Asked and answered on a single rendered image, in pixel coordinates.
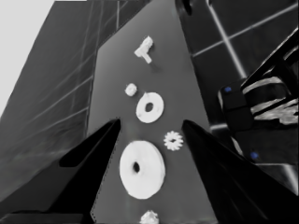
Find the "white round pin carrier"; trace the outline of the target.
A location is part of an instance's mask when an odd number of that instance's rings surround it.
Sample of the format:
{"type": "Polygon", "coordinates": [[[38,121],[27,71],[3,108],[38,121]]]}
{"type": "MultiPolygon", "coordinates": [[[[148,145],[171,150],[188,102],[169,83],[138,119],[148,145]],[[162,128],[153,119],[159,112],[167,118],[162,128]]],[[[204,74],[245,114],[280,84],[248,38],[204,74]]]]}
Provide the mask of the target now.
{"type": "Polygon", "coordinates": [[[139,99],[135,114],[137,118],[144,123],[152,123],[156,121],[164,112],[164,100],[162,96],[156,92],[145,92],[139,99]],[[152,104],[151,111],[147,111],[148,104],[152,104]]]}

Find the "large thick white disc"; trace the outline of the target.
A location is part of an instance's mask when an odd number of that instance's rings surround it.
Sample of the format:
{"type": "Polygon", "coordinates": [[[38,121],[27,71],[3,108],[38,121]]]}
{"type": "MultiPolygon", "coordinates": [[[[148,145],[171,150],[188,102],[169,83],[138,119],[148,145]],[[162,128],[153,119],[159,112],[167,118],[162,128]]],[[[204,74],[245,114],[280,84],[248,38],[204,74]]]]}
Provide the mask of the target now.
{"type": "Polygon", "coordinates": [[[148,141],[133,141],[120,158],[121,182],[127,193],[147,200],[156,194],[164,183],[164,159],[158,148],[148,141]]]}

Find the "small white T-shaped piece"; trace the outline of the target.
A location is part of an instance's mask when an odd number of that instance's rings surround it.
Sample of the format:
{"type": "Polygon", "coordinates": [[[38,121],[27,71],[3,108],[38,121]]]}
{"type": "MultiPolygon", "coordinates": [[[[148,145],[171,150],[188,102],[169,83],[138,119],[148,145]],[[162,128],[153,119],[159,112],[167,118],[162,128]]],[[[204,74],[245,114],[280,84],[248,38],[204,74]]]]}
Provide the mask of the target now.
{"type": "Polygon", "coordinates": [[[151,57],[148,55],[148,51],[149,49],[144,46],[144,47],[139,47],[136,51],[135,51],[135,55],[138,57],[138,58],[143,58],[146,63],[151,63],[152,62],[152,59],[151,57]]]}

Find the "dark robot body block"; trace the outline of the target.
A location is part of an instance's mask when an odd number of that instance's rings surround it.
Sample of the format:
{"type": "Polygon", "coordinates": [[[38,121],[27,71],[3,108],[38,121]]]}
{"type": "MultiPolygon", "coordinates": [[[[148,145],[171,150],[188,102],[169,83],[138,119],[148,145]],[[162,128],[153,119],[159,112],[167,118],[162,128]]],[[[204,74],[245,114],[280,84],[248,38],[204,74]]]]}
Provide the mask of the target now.
{"type": "Polygon", "coordinates": [[[254,163],[299,159],[299,30],[294,30],[247,78],[218,97],[238,152],[254,163]]]}

